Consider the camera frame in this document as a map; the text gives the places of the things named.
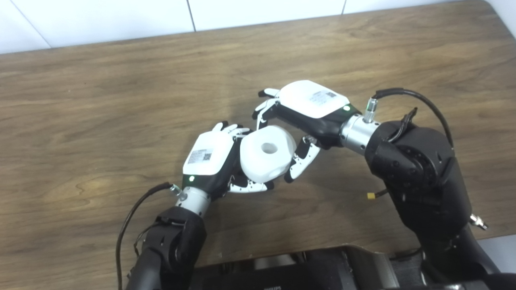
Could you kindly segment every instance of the label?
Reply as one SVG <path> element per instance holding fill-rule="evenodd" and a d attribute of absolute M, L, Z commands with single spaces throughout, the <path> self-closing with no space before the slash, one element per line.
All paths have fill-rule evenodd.
<path fill-rule="evenodd" d="M 336 96 L 337 95 L 333 92 L 330 92 L 327 90 L 322 90 L 322 91 L 318 91 L 317 93 L 313 94 L 308 100 L 312 104 L 320 107 L 320 106 L 326 104 L 327 102 L 329 102 L 330 100 L 332 100 Z"/>
<path fill-rule="evenodd" d="M 212 158 L 213 148 L 192 151 L 188 164 L 208 163 Z"/>

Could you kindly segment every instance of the black cable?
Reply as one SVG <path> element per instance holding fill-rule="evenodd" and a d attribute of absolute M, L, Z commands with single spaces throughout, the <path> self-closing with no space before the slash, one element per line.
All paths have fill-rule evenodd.
<path fill-rule="evenodd" d="M 136 241 L 133 244 L 134 252 L 136 253 L 136 258 L 140 257 L 140 252 L 138 252 L 138 242 L 141 240 L 141 238 L 143 237 L 143 235 L 145 235 L 146 232 L 148 232 L 152 227 L 155 227 L 156 225 L 157 224 L 154 223 L 154 224 L 146 227 L 143 231 L 141 231 L 141 233 L 136 238 Z"/>
<path fill-rule="evenodd" d="M 136 209 L 141 205 L 141 203 L 149 196 L 155 194 L 156 192 L 163 190 L 163 189 L 169 189 L 172 187 L 172 185 L 168 182 L 159 184 L 154 186 L 153 188 L 149 189 L 134 205 L 133 208 L 129 211 L 127 214 L 127 217 L 125 218 L 124 223 L 122 224 L 122 229 L 120 230 L 120 234 L 118 234 L 117 239 L 117 246 L 115 249 L 115 259 L 117 263 L 117 279 L 118 279 L 118 290 L 122 289 L 122 265 L 120 262 L 120 248 L 122 247 L 122 239 L 124 237 L 125 230 L 127 229 L 127 225 L 131 221 L 131 218 L 133 217 L 134 212 Z"/>
<path fill-rule="evenodd" d="M 384 196 L 384 195 L 386 195 L 388 193 L 389 193 L 389 191 L 387 189 L 381 190 L 381 191 L 375 193 L 375 198 L 379 198 L 379 197 Z"/>
<path fill-rule="evenodd" d="M 446 119 L 444 118 L 443 114 L 432 103 L 432 101 L 427 99 L 422 94 L 420 94 L 418 92 L 415 92 L 415 91 L 406 90 L 404 88 L 392 88 L 392 89 L 376 91 L 376 94 L 374 96 L 372 96 L 372 98 L 376 99 L 376 100 L 379 100 L 379 99 L 384 98 L 384 97 L 386 97 L 388 95 L 396 95 L 396 94 L 410 95 L 410 96 L 413 96 L 414 98 L 422 101 L 423 103 L 425 103 L 432 110 L 432 112 L 439 119 L 439 121 L 441 122 L 441 125 L 443 126 L 443 129 L 444 129 L 444 133 L 446 134 L 446 138 L 448 139 L 448 142 L 450 143 L 450 146 L 453 149 L 454 144 L 453 144 L 453 139 L 452 139 L 452 133 L 451 133 L 450 128 L 448 126 L 448 122 L 446 122 Z"/>
<path fill-rule="evenodd" d="M 392 142 L 398 140 L 398 138 L 401 137 L 403 135 L 403 133 L 405 133 L 405 131 L 409 127 L 409 124 L 412 123 L 412 119 L 414 118 L 416 113 L 417 113 L 417 107 L 413 108 L 412 111 L 410 111 L 408 114 L 406 114 L 403 117 L 403 119 L 401 120 L 401 126 L 399 127 L 398 131 L 396 131 L 396 134 L 394 134 L 394 136 L 392 136 L 391 138 L 388 139 L 389 142 L 392 143 Z"/>

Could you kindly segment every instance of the white tile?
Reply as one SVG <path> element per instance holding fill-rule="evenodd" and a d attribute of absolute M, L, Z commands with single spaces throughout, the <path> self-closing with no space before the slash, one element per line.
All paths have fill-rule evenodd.
<path fill-rule="evenodd" d="M 0 54 L 48 48 L 16 6 L 9 0 L 0 0 Z"/>
<path fill-rule="evenodd" d="M 454 0 L 347 0 L 344 14 L 452 1 Z"/>
<path fill-rule="evenodd" d="M 502 273 L 516 273 L 516 235 L 478 241 Z"/>
<path fill-rule="evenodd" d="M 13 0 L 52 47 L 193 31 L 186 0 Z"/>
<path fill-rule="evenodd" d="M 197 31 L 338 15 L 345 0 L 190 0 Z"/>
<path fill-rule="evenodd" d="M 498 16 L 505 23 L 509 31 L 516 38 L 516 1 L 515 0 L 487 0 L 493 6 Z"/>

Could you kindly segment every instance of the white robotic hand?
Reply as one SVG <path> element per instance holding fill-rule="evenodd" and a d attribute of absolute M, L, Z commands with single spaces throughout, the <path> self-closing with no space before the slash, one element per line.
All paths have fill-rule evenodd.
<path fill-rule="evenodd" d="M 273 188 L 272 182 L 257 184 L 241 171 L 240 142 L 251 130 L 226 121 L 199 135 L 183 165 L 183 189 L 197 188 L 211 200 L 227 191 L 259 192 Z"/>
<path fill-rule="evenodd" d="M 289 183 L 301 175 L 321 148 L 343 147 L 343 124 L 355 114 L 360 115 L 345 96 L 309 80 L 293 82 L 281 90 L 265 89 L 258 96 L 271 99 L 252 115 L 257 130 L 267 126 L 268 120 L 278 118 L 308 134 L 299 142 L 284 176 Z"/>

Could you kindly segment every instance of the wood grain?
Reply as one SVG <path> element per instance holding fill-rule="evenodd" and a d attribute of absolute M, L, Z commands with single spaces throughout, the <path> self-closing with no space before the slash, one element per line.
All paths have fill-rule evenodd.
<path fill-rule="evenodd" d="M 475 236 L 514 234 L 515 75 L 514 39 L 482 1 L 1 55 L 0 288 L 115 288 L 115 241 L 141 194 L 180 181 L 198 134 L 220 120 L 254 126 L 256 93 L 299 79 L 359 107 L 382 88 L 427 95 L 491 226 Z M 439 128 L 405 97 L 382 100 L 378 119 L 413 106 L 416 123 Z M 380 189 L 361 157 L 322 152 L 290 185 L 214 203 L 198 265 L 346 243 L 417 247 L 389 198 L 366 200 Z M 137 233 L 174 202 L 157 194 L 137 212 L 124 272 Z"/>

